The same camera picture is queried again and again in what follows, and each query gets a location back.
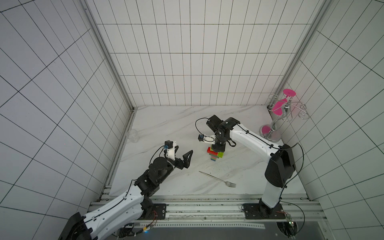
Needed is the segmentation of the red 2x4 brick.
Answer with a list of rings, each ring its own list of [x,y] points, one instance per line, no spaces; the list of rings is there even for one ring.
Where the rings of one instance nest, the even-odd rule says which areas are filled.
[[[212,149],[211,149],[210,147],[208,147],[208,149],[207,149],[207,153],[210,154],[210,155],[212,155],[212,156],[217,156],[217,155],[218,155],[218,153],[212,151]]]

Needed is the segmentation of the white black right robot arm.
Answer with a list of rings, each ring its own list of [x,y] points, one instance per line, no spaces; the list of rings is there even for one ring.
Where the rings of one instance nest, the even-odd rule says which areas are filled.
[[[230,117],[221,120],[216,115],[208,118],[207,126],[213,131],[213,136],[200,134],[200,142],[210,144],[210,151],[217,155],[226,150],[226,146],[235,147],[238,143],[247,147],[267,163],[265,191],[256,204],[254,214],[256,219],[272,218],[281,209],[281,197],[288,182],[298,173],[293,147],[284,144],[281,139],[262,137]]]

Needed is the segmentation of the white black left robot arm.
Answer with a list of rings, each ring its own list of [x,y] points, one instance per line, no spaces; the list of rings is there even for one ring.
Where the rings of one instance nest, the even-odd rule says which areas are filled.
[[[85,215],[76,213],[67,221],[59,240],[104,240],[124,225],[146,218],[153,212],[150,197],[160,184],[173,172],[190,166],[193,151],[182,159],[158,157],[129,188],[114,200]]]

